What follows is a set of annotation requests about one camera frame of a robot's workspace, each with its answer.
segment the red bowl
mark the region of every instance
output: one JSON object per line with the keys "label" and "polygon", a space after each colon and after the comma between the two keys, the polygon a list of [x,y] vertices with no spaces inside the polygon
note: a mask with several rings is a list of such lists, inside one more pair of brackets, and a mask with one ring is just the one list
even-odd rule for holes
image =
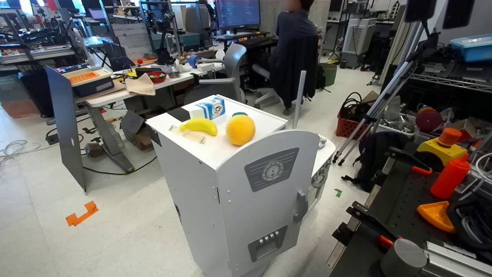
{"label": "red bowl", "polygon": [[164,71],[152,71],[152,72],[147,72],[147,75],[154,76],[154,78],[151,78],[152,83],[158,84],[162,83],[166,80],[167,74]]}

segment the orange tape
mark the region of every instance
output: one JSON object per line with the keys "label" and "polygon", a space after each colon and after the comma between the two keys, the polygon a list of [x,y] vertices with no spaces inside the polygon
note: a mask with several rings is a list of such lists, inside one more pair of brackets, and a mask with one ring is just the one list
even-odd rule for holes
{"label": "orange tape", "polygon": [[89,203],[84,205],[86,207],[87,212],[77,217],[74,213],[66,217],[66,221],[69,226],[77,226],[82,221],[86,220],[89,216],[95,214],[99,209],[96,207],[94,201],[90,201]]}

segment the toy banana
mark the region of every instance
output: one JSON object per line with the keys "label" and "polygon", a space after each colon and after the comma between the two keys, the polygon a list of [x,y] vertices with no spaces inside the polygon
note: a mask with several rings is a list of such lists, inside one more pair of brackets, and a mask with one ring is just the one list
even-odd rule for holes
{"label": "toy banana", "polygon": [[181,131],[189,129],[192,131],[203,131],[209,133],[212,136],[217,135],[217,126],[210,119],[206,118],[192,118],[188,122],[180,126]]}

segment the gray cylinder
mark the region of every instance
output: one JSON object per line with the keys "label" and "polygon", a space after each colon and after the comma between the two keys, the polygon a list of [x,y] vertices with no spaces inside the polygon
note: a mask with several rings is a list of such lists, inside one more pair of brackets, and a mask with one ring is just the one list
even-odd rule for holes
{"label": "gray cylinder", "polygon": [[427,264],[427,256],[415,243],[398,239],[381,259],[386,277],[413,277]]}

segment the red basket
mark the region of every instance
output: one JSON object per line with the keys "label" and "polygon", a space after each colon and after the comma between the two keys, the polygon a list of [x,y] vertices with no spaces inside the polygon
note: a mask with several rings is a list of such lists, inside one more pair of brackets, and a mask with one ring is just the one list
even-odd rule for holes
{"label": "red basket", "polygon": [[[338,118],[337,132],[335,133],[337,137],[348,138],[350,134],[355,130],[355,127],[359,125],[359,122],[357,121],[340,118],[340,112],[338,112],[337,118]],[[367,124],[362,125],[362,127],[357,131],[357,133],[352,139],[358,139],[361,136],[362,132],[367,127],[368,127]]]}
{"label": "red basket", "polygon": [[166,72],[164,71],[152,71],[152,72],[147,72],[147,75],[150,77],[151,75],[154,76],[154,78],[151,78],[152,83],[158,84],[162,83],[166,80]]}

